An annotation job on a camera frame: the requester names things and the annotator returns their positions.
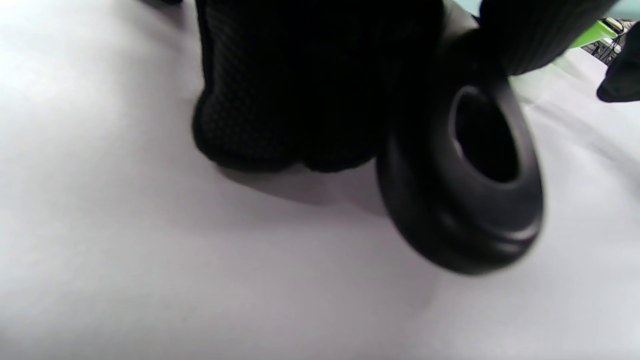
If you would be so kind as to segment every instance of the black textured mesh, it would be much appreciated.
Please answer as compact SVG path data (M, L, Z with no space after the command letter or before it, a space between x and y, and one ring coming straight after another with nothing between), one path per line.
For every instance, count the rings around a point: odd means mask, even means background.
M201 36L212 46L204 61L208 91L195 119L201 149L241 170L278 170L299 160L308 96L283 15L260 4L209 1L204 17Z
M427 2L196 3L205 90L193 131L210 159L244 171L303 161L334 172L376 154L389 74L403 49L422 45Z
M616 0L484 0L480 25L509 75L555 60Z

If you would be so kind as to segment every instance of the gloved hand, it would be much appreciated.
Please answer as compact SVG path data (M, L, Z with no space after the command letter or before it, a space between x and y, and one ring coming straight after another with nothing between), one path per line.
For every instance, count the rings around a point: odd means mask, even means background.
M196 3L205 90L195 141L220 165L250 172L369 161L384 141L394 71L442 23L440 0Z

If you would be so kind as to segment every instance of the green object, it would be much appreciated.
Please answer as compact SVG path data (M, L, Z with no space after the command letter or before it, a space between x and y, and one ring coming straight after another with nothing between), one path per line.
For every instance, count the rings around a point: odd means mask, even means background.
M609 26L603 24L602 21L598 21L595 25L585 31L578 39L576 39L576 41L571 45L571 48L582 47L604 38L615 38L617 36L618 34L609 28Z

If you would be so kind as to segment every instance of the white surface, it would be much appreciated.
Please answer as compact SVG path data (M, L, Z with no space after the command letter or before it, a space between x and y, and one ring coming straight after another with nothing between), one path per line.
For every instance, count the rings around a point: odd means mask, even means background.
M197 153L191 3L0 6L0 359L640 357L640 109L596 101L581 50L515 80L544 236L466 278L398 237L371 166L231 180Z

